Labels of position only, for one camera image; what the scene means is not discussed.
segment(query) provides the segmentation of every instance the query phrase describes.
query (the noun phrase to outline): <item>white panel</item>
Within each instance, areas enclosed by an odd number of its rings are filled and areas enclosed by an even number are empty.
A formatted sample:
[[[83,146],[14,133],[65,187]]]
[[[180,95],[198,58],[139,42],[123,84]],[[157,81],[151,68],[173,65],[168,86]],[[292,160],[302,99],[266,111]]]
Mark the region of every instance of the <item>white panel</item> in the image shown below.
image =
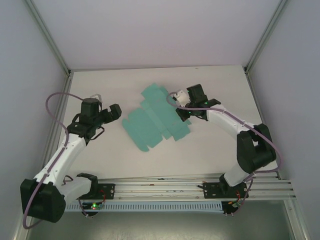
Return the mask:
[[[279,0],[34,0],[71,69],[245,66]]]
[[[20,184],[43,162],[51,126],[45,100],[65,77],[23,1],[1,1],[0,32],[0,233],[9,240],[22,214]]]
[[[118,103],[121,119],[105,125],[105,133],[77,157],[70,173],[85,172],[98,178],[132,178],[224,173],[237,162],[236,141],[213,123],[191,118],[191,133],[174,141],[163,139],[149,152],[138,149],[122,127],[122,119],[140,107],[141,92],[157,83],[169,92],[201,83],[209,98],[216,98],[235,115],[251,123],[261,119],[241,66],[170,67],[75,72],[72,94],[99,93],[103,108]],[[79,113],[81,102],[69,98],[64,124]],[[275,168],[276,163],[267,166]]]
[[[292,0],[252,72],[311,239],[320,239],[320,1]]]

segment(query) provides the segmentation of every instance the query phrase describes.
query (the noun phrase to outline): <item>robotic arm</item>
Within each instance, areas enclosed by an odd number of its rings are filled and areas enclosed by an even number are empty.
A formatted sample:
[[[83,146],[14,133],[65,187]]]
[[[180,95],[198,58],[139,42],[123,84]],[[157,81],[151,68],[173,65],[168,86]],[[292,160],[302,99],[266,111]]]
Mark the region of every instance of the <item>robotic arm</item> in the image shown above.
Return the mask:
[[[208,100],[200,84],[188,87],[187,93],[188,95],[179,90],[173,95],[173,99],[182,106],[182,109],[176,109],[182,121],[187,120],[190,116],[196,116],[215,123],[237,142],[237,164],[219,179],[219,187],[224,194],[240,185],[250,174],[276,159],[275,150],[264,139],[250,130],[258,131],[271,141],[270,132],[266,125],[263,123],[254,125],[240,120],[227,111],[218,100]]]
[[[117,120],[122,114],[118,104],[111,105],[110,110],[102,110],[102,103],[96,98],[85,98],[82,101],[80,113],[67,127],[69,138],[64,137],[51,160],[34,179],[22,182],[20,193],[23,213],[27,210],[28,216],[56,223],[62,217],[66,205],[79,197],[90,198],[97,194],[98,178],[94,175],[80,173],[72,182],[65,185],[63,182],[79,153],[105,131],[102,125]],[[34,190],[45,176],[27,209]]]

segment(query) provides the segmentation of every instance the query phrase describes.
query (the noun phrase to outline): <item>white wall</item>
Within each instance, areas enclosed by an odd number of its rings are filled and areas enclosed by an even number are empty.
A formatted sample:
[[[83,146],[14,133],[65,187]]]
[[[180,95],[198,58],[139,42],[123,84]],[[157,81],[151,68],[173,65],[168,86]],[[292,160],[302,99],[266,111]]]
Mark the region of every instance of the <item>white wall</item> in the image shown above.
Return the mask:
[[[34,0],[71,69],[245,66],[279,0]]]
[[[64,83],[63,71],[21,0],[0,3],[0,81],[0,238],[9,240],[22,213],[20,184],[43,162],[51,125],[46,97]]]
[[[312,239],[320,239],[320,1],[291,0],[252,72]]]

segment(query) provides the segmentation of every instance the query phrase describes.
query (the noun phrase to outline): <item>gray floor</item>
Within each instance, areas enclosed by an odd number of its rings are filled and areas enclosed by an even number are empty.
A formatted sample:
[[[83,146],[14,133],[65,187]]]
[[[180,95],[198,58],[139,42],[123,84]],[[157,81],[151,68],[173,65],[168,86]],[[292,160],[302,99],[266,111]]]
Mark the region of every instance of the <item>gray floor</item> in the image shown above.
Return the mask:
[[[289,240],[281,202],[246,202],[234,217],[216,213],[98,213],[85,219],[66,212],[42,222],[28,240]]]

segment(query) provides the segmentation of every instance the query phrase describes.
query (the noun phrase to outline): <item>white tabletop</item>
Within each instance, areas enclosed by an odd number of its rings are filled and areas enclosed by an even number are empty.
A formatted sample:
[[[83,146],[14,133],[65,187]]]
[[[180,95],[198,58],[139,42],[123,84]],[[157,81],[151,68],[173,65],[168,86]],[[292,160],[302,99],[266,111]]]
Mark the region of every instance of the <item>white tabletop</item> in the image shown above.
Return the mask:
[[[102,96],[102,107],[119,104],[122,116],[104,126],[105,133],[88,144],[69,174],[98,178],[132,178],[224,173],[236,162],[236,141],[218,126],[191,117],[191,133],[163,140],[148,152],[138,149],[122,127],[122,119],[141,107],[141,92],[156,83],[168,92],[201,84],[209,99],[219,100],[238,117],[260,124],[261,119],[243,68],[237,66],[171,67],[75,72],[70,93],[87,98]],[[69,97],[63,123],[80,112],[81,102]],[[264,167],[274,169],[275,161]]]

